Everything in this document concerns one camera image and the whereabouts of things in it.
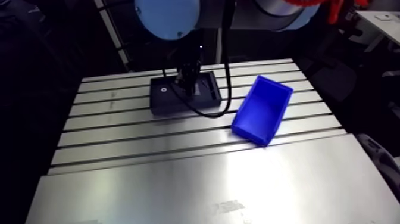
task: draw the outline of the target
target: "white table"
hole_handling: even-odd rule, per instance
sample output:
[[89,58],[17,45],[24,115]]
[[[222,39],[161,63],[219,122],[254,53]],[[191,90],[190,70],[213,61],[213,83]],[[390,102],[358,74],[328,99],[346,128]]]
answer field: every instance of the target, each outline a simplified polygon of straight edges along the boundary
[[[49,173],[253,148],[252,144],[243,144],[243,139],[232,135],[229,125],[258,74],[294,89],[290,106],[270,145],[346,133],[291,59],[230,66],[235,99],[230,106],[231,113],[219,119],[198,117],[191,112],[167,119],[154,117],[149,109],[149,83],[150,78],[162,76],[159,70],[83,79]],[[226,99],[223,65],[202,69],[214,71],[221,96]]]
[[[368,21],[375,28],[381,31],[389,39],[400,45],[400,12],[386,12],[386,11],[357,11],[361,18]],[[377,16],[387,15],[389,21],[381,21]],[[370,45],[371,50],[382,40],[383,36],[378,37]]]
[[[153,117],[160,71],[83,79],[26,223],[400,223],[389,187],[292,60],[231,67],[231,113],[214,120]],[[226,98],[222,68],[202,69]],[[257,74],[294,88],[267,148],[229,131]]]

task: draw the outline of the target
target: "red object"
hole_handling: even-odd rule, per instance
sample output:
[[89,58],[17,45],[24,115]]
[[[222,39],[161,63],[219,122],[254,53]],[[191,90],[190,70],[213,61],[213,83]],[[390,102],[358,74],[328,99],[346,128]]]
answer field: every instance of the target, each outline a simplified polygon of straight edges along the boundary
[[[330,12],[328,17],[329,24],[335,24],[338,20],[340,9],[342,8],[344,0],[285,0],[285,2],[292,5],[298,5],[300,7],[309,7],[313,5],[322,4],[330,1]],[[367,6],[368,0],[354,0],[356,4],[361,6]]]
[[328,17],[329,24],[335,24],[338,20],[340,9],[342,8],[343,0],[331,0],[330,1],[330,12]]

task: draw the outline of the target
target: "aluminum table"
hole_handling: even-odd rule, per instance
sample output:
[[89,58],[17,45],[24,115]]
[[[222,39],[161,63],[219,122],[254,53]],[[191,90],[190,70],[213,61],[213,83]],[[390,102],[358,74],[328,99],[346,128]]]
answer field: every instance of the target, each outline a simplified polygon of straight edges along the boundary
[[[223,66],[202,69],[226,98]],[[83,79],[26,223],[400,223],[374,164],[292,60],[232,63],[231,74],[219,119],[151,115],[160,71]],[[266,148],[229,131],[257,75],[294,88]]]
[[[149,83],[161,71],[83,79],[49,174],[101,169],[243,148],[229,125],[257,75],[294,89],[284,119],[270,145],[343,135],[346,132],[291,59],[231,63],[233,101],[230,113],[208,119],[187,112],[155,117],[149,109]],[[213,70],[227,97],[223,65]],[[176,70],[167,70],[174,74]],[[251,144],[244,148],[254,147]]]

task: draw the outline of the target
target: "black box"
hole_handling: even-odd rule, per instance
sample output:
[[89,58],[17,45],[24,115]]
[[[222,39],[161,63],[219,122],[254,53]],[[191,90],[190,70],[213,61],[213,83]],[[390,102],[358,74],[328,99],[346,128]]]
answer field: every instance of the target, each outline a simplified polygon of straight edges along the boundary
[[183,100],[196,109],[218,107],[221,94],[213,72],[200,73],[196,81],[196,91],[191,97],[185,95],[175,82],[176,76],[153,78],[150,81],[150,109],[154,115],[168,115],[190,110],[176,97],[175,91]]

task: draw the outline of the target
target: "blue plastic bin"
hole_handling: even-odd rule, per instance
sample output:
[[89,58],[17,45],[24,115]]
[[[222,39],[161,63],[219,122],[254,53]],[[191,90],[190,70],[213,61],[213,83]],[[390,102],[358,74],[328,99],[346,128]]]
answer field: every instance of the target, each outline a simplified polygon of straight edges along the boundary
[[282,120],[293,89],[258,76],[233,119],[233,133],[267,146]]

